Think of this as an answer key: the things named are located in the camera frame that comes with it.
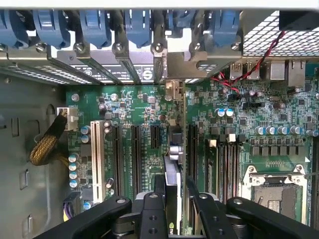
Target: white pci slot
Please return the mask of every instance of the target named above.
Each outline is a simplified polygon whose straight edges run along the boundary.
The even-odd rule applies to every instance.
[[[103,121],[91,121],[93,203],[105,198]]]

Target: green circuit board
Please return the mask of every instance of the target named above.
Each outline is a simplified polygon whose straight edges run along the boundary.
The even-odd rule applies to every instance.
[[[306,78],[303,91],[298,94],[287,94],[288,89],[264,82],[244,81],[238,86],[243,97],[240,100],[228,100],[227,94],[220,95],[222,86],[216,82],[206,80],[196,85],[186,85],[186,123],[198,128],[198,145],[196,146],[195,159],[195,182],[200,192],[208,191],[216,194],[221,201],[229,197],[241,195],[241,184],[247,167],[254,165],[258,172],[291,173],[297,164],[303,166],[306,173],[312,171],[313,138],[306,134],[308,129],[317,130],[319,119],[319,101],[316,100],[318,82],[314,77],[314,71]],[[247,97],[249,91],[262,92],[259,97]],[[79,101],[72,101],[72,95],[78,94]],[[112,100],[111,95],[116,94],[117,99]],[[275,101],[271,97],[279,97],[280,102],[285,103],[284,109],[275,109]],[[122,187],[124,196],[131,199],[136,196],[133,192],[134,176],[132,164],[132,125],[141,127],[142,145],[142,191],[151,191],[154,186],[154,176],[164,174],[163,155],[167,154],[167,127],[170,120],[177,120],[178,105],[174,101],[165,100],[164,86],[72,86],[67,91],[67,106],[77,107],[79,112],[79,131],[69,133],[69,151],[80,153],[81,133],[80,128],[90,125],[93,120],[103,120],[105,115],[100,113],[100,99],[110,108],[107,112],[112,113],[113,125],[122,127],[123,137],[123,179]],[[263,107],[255,109],[243,109],[246,102],[264,103]],[[218,117],[216,109],[231,109],[233,116]],[[160,146],[151,146],[151,125],[158,125],[160,131]],[[267,127],[275,128],[274,135],[268,135]],[[288,128],[287,135],[278,134],[278,128]],[[292,134],[290,128],[298,126],[300,134]],[[211,133],[212,127],[219,127],[220,134],[225,134],[225,128],[232,128],[234,134],[244,135],[245,141],[229,146],[212,149],[207,147],[208,139],[219,139],[218,135]],[[263,135],[256,134],[256,127],[263,128]],[[112,134],[105,135],[105,180],[114,178],[114,156],[112,148]],[[297,153],[289,153],[297,148]],[[228,158],[226,164],[221,157]],[[233,167],[236,175],[228,176],[229,167]],[[82,190],[92,185],[92,175],[88,170],[92,164],[81,162],[79,166],[79,187]],[[301,198],[300,189],[295,190],[295,198]],[[106,198],[114,195],[113,189],[106,191]],[[306,223],[310,223],[310,198],[311,182],[308,182]],[[295,219],[300,221],[302,206],[299,200],[295,203]]]

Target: red and black wire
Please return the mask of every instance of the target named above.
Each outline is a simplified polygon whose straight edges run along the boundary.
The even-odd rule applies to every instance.
[[[257,64],[251,69],[251,71],[247,72],[246,74],[237,77],[235,80],[227,80],[225,79],[225,75],[222,72],[219,72],[217,76],[211,77],[212,80],[215,80],[217,82],[220,82],[222,85],[229,87],[236,93],[239,93],[239,90],[235,87],[232,87],[234,84],[236,84],[238,81],[246,79],[248,76],[250,76],[254,71],[260,68],[261,64],[265,61],[265,59],[270,55],[271,51],[278,45],[279,40],[283,38],[285,35],[284,31],[281,31],[280,34],[276,39],[274,39],[268,48],[268,50],[265,52],[264,56],[257,62]]]

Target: motherboard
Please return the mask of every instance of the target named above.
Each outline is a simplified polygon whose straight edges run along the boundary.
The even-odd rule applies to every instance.
[[[78,130],[69,132],[70,187],[82,192],[83,210],[113,195],[133,200],[152,191],[174,162],[223,203],[248,198],[309,225],[312,181],[304,175],[317,157],[315,67],[308,65],[303,88],[261,80],[237,88],[211,79],[68,87],[67,107],[79,117]]]

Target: mesh grille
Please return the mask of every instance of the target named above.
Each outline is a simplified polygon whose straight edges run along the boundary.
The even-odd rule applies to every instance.
[[[57,76],[60,76],[60,77],[63,77],[65,79],[68,79],[71,81],[78,82],[80,84],[90,84],[90,82],[83,80],[82,78],[79,78],[79,77],[74,76],[70,73],[58,70],[52,66],[35,66],[35,68],[42,70],[42,71],[45,71],[45,72],[48,72],[48,73],[51,73],[51,74],[54,74],[54,75],[57,75]]]
[[[37,73],[31,72],[31,71],[28,71],[28,70],[23,70],[23,69],[21,69],[21,68],[19,68],[17,66],[8,66],[7,69],[10,70],[10,71],[22,74],[22,75],[35,77],[35,78],[38,78],[40,80],[50,81],[50,82],[54,82],[54,83],[58,83],[58,84],[68,84],[68,82],[61,81],[61,80],[58,80],[58,79],[55,79],[55,78],[51,78],[51,77],[48,77],[48,76],[44,76],[44,75],[41,75],[41,74],[37,74]]]
[[[275,11],[244,37],[244,56],[263,56],[279,35],[279,11]],[[319,27],[312,31],[287,31],[270,56],[318,56]]]

